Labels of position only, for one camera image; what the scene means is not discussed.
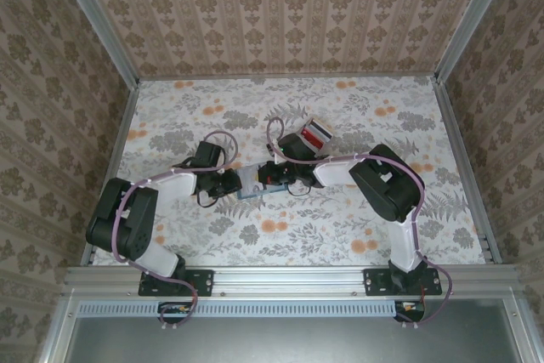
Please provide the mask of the teal card holder wallet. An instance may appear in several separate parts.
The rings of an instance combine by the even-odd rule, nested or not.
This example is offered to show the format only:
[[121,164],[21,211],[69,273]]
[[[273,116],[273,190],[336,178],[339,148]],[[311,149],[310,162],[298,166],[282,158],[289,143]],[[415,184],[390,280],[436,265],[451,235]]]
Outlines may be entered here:
[[[258,165],[258,167],[260,167],[263,164],[264,164],[264,162],[260,162],[260,163],[256,163],[256,164],[252,164],[252,165],[248,165],[248,166]],[[265,196],[265,195],[276,193],[276,192],[282,192],[282,191],[286,191],[285,185],[263,185],[263,184],[261,184],[261,190],[259,192],[257,192],[256,194],[252,194],[250,196],[245,196],[245,195],[242,195],[241,190],[239,190],[239,191],[236,192],[236,196],[237,196],[237,198],[239,200],[246,200],[246,199],[261,197],[261,196]]]

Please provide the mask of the white card box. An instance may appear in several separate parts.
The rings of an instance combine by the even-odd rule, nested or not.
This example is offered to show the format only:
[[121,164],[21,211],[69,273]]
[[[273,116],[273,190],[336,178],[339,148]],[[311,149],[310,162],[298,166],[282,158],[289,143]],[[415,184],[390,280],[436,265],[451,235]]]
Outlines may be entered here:
[[[317,154],[317,153],[319,153],[319,152],[322,152],[322,151],[328,146],[328,144],[331,142],[333,136],[332,136],[331,139],[323,139],[323,138],[322,138],[322,134],[320,134],[320,133],[313,133],[313,132],[309,129],[313,134],[315,134],[316,136],[318,136],[318,137],[324,142],[322,148],[319,149],[319,150],[316,149],[314,146],[312,146],[310,143],[308,143],[306,140],[304,140],[304,139],[301,137],[301,131],[302,131],[303,128],[308,128],[308,127],[307,127],[307,122],[309,122],[309,121],[312,120],[312,119],[315,119],[315,118],[313,118],[313,117],[312,117],[312,118],[309,118],[308,121],[306,121],[306,123],[304,123],[304,124],[302,125],[302,127],[300,127],[300,128],[298,129],[297,134],[298,134],[298,136],[301,138],[301,140],[302,140],[302,141],[303,141],[303,142],[304,142],[304,143],[305,143],[305,144],[306,144],[306,145],[307,145],[307,146],[308,146],[315,154]],[[323,125],[324,125],[324,126],[332,133],[331,129],[328,128],[322,121],[320,121],[320,120],[318,120],[318,119],[315,119],[315,120],[318,121],[318,122],[320,122],[321,124],[323,124]]]

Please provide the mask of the red credit card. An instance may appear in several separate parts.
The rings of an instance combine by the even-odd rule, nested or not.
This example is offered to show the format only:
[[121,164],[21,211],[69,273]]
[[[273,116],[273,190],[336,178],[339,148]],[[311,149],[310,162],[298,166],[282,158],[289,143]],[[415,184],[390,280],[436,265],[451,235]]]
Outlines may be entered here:
[[313,134],[308,128],[302,129],[301,137],[318,150],[321,149],[324,144],[324,142],[318,136]]

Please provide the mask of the floral table cover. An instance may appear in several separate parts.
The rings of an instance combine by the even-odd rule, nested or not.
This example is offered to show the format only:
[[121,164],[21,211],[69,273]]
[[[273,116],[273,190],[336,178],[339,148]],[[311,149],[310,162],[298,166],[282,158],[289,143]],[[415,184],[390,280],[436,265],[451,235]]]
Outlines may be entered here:
[[[421,175],[423,254],[436,264],[484,262],[432,77],[142,82],[117,174],[136,181],[161,173],[207,134],[235,156],[234,168],[264,162],[268,135],[293,133],[312,117],[332,130],[334,156],[384,144]],[[385,221],[354,185],[308,193],[296,184],[215,204],[170,199],[153,238],[199,266],[385,264],[390,254]]]

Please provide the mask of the black connector box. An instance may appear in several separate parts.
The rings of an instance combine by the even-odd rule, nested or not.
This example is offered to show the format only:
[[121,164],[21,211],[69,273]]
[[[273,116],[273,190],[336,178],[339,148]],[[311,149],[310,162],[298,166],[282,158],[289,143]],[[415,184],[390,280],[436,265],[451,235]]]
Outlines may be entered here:
[[398,322],[419,322],[423,319],[426,311],[423,301],[396,301],[394,303],[395,317]]
[[163,326],[180,326],[195,312],[192,302],[164,302],[157,306],[158,320]]

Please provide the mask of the grey metal sheet panel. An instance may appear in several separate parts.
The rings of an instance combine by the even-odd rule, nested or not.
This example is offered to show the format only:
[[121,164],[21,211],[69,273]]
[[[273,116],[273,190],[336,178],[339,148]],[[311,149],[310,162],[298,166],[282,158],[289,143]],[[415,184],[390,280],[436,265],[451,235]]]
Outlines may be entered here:
[[521,363],[499,315],[404,328],[388,319],[83,319],[65,363]]

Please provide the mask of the thin aluminium edge rail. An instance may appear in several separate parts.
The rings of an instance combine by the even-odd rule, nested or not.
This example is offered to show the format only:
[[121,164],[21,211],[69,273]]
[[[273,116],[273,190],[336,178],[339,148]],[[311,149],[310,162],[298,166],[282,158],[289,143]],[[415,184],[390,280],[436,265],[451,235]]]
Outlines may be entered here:
[[219,75],[193,75],[170,77],[141,77],[138,82],[154,81],[194,81],[194,80],[241,80],[241,79],[270,79],[270,78],[333,78],[333,77],[432,77],[436,75],[432,71],[392,71],[392,72],[327,72],[327,73],[261,73],[261,74],[219,74]]

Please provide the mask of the aluminium side rail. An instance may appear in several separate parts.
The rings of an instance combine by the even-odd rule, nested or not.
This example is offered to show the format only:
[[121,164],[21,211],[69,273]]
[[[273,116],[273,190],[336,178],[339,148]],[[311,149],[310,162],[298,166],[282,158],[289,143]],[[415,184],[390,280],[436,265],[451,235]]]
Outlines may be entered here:
[[103,192],[107,182],[117,175],[138,98],[139,84],[136,83],[136,86],[128,93],[128,99],[123,112],[122,121],[116,136],[116,142],[111,152],[109,166],[107,168],[100,192]]
[[467,197],[467,204],[479,236],[479,243],[482,248],[482,253],[484,254],[484,259],[487,264],[502,264],[502,256],[496,238],[494,237],[476,178],[473,174],[473,169],[462,139],[462,133],[458,127],[446,87],[443,82],[435,80],[433,89],[445,125],[445,130],[448,134],[451,150],[456,160],[462,187]]

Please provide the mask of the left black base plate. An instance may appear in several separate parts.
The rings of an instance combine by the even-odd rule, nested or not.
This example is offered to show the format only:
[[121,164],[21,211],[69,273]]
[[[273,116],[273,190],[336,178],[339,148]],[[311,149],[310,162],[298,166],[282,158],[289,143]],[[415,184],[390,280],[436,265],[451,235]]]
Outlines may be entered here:
[[[213,290],[214,272],[212,269],[186,269],[173,279],[185,281],[193,286],[199,297],[210,297]],[[140,297],[189,297],[191,290],[178,283],[166,282],[143,273],[140,277],[138,295]]]

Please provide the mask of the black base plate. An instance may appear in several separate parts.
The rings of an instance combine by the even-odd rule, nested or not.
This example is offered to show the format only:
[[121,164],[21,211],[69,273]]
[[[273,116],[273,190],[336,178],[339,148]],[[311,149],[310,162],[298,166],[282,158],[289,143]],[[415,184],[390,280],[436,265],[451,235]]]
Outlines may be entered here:
[[393,272],[376,268],[363,270],[365,293],[368,296],[417,296],[441,295],[441,281],[436,269],[421,272]]
[[[214,272],[212,269],[186,269],[173,279],[185,281],[193,286],[199,297],[210,297],[213,290]],[[189,297],[191,290],[178,283],[166,282],[143,273],[140,277],[138,295],[140,297]]]

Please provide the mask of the aluminium cross rail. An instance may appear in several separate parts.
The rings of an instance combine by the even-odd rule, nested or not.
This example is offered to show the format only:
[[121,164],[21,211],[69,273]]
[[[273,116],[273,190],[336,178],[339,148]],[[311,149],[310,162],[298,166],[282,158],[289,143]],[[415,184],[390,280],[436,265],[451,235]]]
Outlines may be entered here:
[[[214,298],[349,298],[368,296],[363,270],[348,267],[212,267]],[[453,298],[503,298],[521,291],[512,265],[446,265]],[[140,273],[129,267],[70,268],[61,294],[89,299],[135,298]]]

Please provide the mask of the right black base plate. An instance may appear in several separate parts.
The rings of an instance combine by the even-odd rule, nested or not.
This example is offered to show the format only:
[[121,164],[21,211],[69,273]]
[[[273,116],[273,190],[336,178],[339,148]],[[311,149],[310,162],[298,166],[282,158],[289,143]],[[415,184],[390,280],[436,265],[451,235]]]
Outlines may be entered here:
[[441,281],[436,269],[421,272],[393,272],[376,268],[363,270],[365,293],[368,296],[417,296],[441,295]]

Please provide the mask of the aluminium frame post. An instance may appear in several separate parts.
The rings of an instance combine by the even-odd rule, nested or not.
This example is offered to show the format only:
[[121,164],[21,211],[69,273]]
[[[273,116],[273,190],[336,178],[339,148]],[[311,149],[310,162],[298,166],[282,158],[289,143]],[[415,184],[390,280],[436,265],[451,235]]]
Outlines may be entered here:
[[76,1],[88,18],[102,45],[105,47],[122,80],[130,91],[134,91],[138,87],[139,75],[124,50],[121,38],[116,34],[105,8],[100,4],[99,0]]
[[434,74],[438,84],[445,82],[452,73],[491,2],[492,0],[470,0],[468,3],[465,13],[435,70]]

